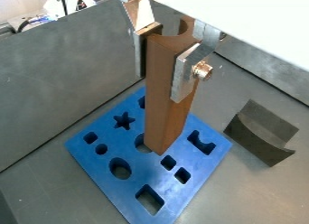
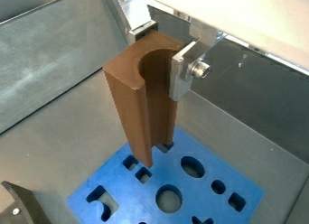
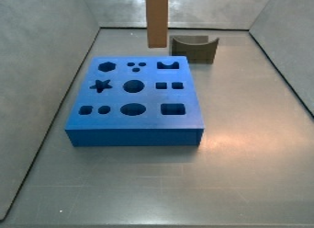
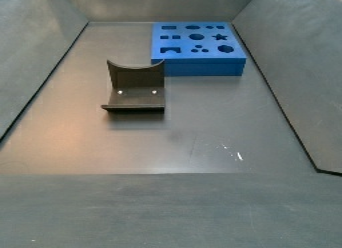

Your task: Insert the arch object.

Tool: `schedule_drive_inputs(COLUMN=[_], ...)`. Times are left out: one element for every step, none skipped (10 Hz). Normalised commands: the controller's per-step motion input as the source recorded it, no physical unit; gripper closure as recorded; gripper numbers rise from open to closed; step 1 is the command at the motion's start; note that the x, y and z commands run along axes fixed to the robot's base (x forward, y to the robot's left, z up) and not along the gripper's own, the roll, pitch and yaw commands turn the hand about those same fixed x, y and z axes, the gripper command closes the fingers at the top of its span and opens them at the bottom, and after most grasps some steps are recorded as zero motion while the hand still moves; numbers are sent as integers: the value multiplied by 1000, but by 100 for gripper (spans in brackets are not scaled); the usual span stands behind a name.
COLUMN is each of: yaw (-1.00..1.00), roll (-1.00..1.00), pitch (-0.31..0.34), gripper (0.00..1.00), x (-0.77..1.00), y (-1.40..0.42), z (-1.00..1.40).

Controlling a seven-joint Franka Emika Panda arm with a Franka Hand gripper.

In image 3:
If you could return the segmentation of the brown flat pusher gripper finger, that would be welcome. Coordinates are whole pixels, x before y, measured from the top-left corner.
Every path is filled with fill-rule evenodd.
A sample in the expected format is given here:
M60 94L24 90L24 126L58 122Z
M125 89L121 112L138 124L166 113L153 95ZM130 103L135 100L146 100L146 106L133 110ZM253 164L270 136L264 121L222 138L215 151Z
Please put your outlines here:
M167 47L169 0L146 0L147 42L150 48Z

